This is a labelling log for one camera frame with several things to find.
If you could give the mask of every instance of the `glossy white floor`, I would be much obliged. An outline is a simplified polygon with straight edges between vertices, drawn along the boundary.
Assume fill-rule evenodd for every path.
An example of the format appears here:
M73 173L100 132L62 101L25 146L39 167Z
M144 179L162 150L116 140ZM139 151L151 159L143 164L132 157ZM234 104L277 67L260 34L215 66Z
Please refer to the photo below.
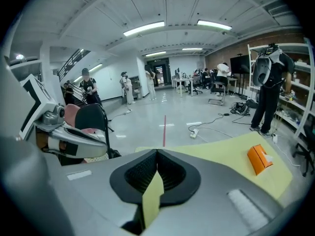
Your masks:
M165 146L183 146L194 145L205 142L215 142L231 137L236 137L242 134L251 132L249 125L232 123L239 116L231 115L216 120L212 124L205 124L202 127L210 127L221 131L219 133L211 129L200 129L199 135L191 139L188 127L195 122L211 122L215 118L220 117L218 113L230 113L230 106L233 102L241 102L237 96L227 96L224 106L213 106L208 104L208 99L215 97L208 90L204 90L203 94L194 95L191 97L187 93L181 98L179 94L172 89L157 91L157 100L150 101L148 97L136 101L136 104L129 105L132 112L128 115L123 114L127 111L126 106L109 114L109 119L112 119L110 126L115 132L109 134L110 145L113 149L117 149L122 155L134 153L137 147L162 147L164 121L166 119ZM254 109L251 109L251 116L244 117L238 122L250 123L254 114ZM292 139L293 132L283 123L280 123L277 133L281 135L278 139L277 146L272 142L271 138L267 138L268 142L275 148L283 159L285 164L291 170L293 181L280 198L283 206L287 206L291 202L303 197L308 187L310 186L313 176L309 173L306 178L302 178L301 172L304 171L304 160L297 156L292 158L291 154L295 151L296 142ZM301 167L292 166L286 155L293 164Z

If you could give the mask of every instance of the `tissue box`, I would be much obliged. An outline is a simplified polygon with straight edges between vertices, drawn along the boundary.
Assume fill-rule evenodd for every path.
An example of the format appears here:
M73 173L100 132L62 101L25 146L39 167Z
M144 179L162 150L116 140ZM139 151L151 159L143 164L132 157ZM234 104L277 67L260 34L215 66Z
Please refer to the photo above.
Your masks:
M260 144L251 147L247 153L247 156L250 159L250 162L252 163L256 175L261 173L267 167L273 165L272 162L269 162L266 159L265 155L267 154Z

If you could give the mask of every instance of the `television screen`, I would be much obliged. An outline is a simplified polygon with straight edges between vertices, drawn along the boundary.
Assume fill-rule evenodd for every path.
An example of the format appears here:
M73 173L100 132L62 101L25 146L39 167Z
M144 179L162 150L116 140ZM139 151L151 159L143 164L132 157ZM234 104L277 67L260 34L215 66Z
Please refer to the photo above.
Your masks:
M235 58L230 58L231 71L236 74L250 73L250 56L243 55Z

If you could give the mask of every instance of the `red line on floor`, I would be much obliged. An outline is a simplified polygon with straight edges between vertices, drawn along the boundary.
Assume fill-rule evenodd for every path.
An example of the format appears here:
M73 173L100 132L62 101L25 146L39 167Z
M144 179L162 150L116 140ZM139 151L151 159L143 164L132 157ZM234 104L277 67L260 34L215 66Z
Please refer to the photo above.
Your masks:
M163 147L165 147L166 116L164 116Z

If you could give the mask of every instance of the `doorway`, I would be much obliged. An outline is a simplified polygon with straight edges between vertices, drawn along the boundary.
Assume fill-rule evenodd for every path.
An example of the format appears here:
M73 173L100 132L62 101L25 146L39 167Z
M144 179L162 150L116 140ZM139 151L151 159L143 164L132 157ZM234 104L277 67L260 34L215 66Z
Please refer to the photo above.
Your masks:
M154 81L155 87L163 87L172 84L168 58L151 60L148 61L147 64L151 66L152 71L156 74Z

